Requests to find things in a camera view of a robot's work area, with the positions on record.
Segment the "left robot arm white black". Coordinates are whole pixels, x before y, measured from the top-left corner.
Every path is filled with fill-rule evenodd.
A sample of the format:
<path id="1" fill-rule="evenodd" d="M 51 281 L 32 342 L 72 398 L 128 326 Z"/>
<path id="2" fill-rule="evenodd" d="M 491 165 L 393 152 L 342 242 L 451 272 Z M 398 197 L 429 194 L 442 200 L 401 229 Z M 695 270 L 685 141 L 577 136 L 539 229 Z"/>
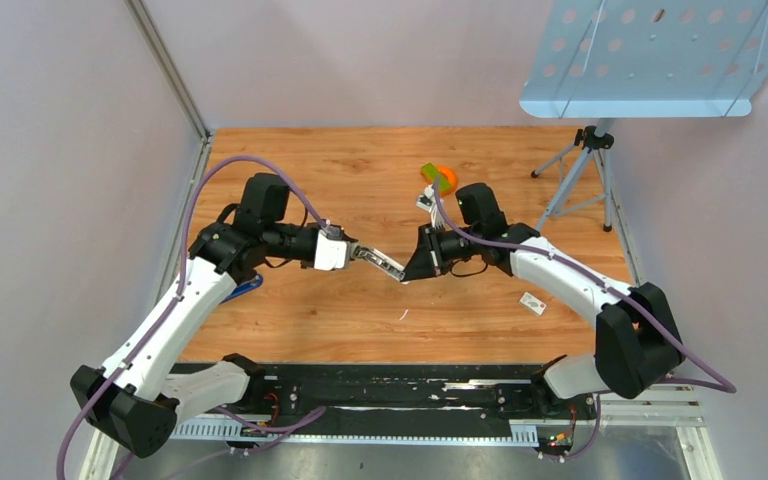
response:
<path id="1" fill-rule="evenodd" d="M 297 188 L 284 175 L 257 173 L 242 198 L 196 237 L 180 274 L 131 337 L 101 366 L 80 366 L 70 388 L 89 425 L 138 458 L 156 453 L 174 429 L 225 404 L 243 413 L 278 405 L 265 370 L 238 354 L 195 373 L 172 375 L 207 316 L 256 278 L 268 255 L 313 258 L 317 230 L 283 221 Z"/>

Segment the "beige grey stapler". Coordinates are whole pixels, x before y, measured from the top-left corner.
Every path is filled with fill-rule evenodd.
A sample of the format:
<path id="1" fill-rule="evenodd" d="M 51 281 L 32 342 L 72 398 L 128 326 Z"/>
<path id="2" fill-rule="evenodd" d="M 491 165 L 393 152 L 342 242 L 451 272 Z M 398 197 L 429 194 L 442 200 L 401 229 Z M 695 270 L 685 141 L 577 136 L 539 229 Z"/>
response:
<path id="1" fill-rule="evenodd" d="M 376 248 L 355 242 L 351 246 L 351 259 L 364 261 L 397 282 L 404 282 L 404 266 Z"/>

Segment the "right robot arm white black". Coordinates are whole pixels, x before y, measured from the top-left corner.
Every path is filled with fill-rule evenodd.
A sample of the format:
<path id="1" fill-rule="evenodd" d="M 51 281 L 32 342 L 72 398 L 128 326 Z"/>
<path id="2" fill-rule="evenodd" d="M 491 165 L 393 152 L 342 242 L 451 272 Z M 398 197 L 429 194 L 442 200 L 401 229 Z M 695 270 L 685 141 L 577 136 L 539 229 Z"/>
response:
<path id="1" fill-rule="evenodd" d="M 456 263 L 478 256 L 486 266 L 548 292 L 594 328 L 594 353 L 562 355 L 532 376 L 531 403 L 537 413 L 556 417 L 571 398 L 601 391 L 634 399 L 684 361 L 675 320 L 659 287 L 632 286 L 602 275 L 531 226 L 508 222 L 484 183 L 456 191 L 465 222 L 458 230 L 446 228 L 434 194 L 427 187 L 418 198 L 431 221 L 418 229 L 405 281 L 446 275 Z"/>

